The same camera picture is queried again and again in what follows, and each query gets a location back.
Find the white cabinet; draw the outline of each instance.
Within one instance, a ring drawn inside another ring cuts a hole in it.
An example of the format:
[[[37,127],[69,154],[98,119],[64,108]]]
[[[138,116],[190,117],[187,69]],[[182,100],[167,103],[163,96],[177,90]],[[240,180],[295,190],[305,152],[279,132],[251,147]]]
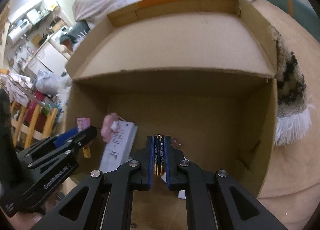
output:
[[[42,49],[36,54],[36,58],[49,70],[61,75],[68,60],[56,50],[49,42],[46,42]]]
[[[38,75],[39,70],[48,70],[45,65],[43,65],[40,60],[34,57],[30,63],[25,68],[24,74],[27,77],[36,77]]]
[[[52,35],[49,39],[49,43],[54,46],[56,50],[58,50],[66,59],[70,59],[70,54],[68,53],[68,49],[60,44],[60,37],[62,34],[68,29],[67,26],[63,26],[59,31],[57,31],[54,35]]]

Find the pink box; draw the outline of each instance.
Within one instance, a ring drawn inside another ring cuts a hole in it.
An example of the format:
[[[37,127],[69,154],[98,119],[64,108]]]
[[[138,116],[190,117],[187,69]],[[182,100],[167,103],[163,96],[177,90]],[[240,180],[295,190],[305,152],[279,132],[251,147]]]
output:
[[[88,128],[89,126],[90,126],[90,118],[84,118],[84,117],[77,118],[78,132]]]

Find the red object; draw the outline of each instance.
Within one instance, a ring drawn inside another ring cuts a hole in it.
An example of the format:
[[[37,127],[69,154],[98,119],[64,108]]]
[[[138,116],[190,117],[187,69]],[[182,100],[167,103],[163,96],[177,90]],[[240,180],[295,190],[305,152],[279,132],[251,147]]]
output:
[[[45,99],[44,94],[42,94],[40,91],[35,91],[33,96],[39,101],[43,101]],[[29,124],[31,122],[31,118],[36,108],[36,105],[37,103],[35,101],[30,101],[26,111],[25,118],[24,118],[25,123]],[[46,119],[47,117],[43,113],[39,114],[36,125],[35,125],[36,131],[42,132]]]

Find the metal screw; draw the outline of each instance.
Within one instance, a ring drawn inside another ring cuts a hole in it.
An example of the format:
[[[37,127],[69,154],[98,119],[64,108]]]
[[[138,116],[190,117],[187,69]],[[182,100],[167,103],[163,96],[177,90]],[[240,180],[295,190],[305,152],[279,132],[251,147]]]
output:
[[[182,160],[179,162],[182,167],[188,167],[190,165],[190,161]]]
[[[139,165],[139,161],[132,160],[129,162],[130,167],[137,167]]]
[[[224,169],[220,169],[220,170],[218,171],[218,175],[219,175],[220,177],[226,177],[226,176],[228,176],[228,172],[226,172]]]
[[[101,175],[101,171],[98,169],[95,169],[95,170],[91,171],[90,175],[91,175],[91,177],[99,177]]]

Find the aa battery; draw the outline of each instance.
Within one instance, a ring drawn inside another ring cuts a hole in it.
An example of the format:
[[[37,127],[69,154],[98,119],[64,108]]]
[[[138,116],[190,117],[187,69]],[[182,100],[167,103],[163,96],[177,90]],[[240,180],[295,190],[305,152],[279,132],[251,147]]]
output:
[[[164,174],[164,136],[156,134],[154,137],[155,152],[155,175],[162,176]]]

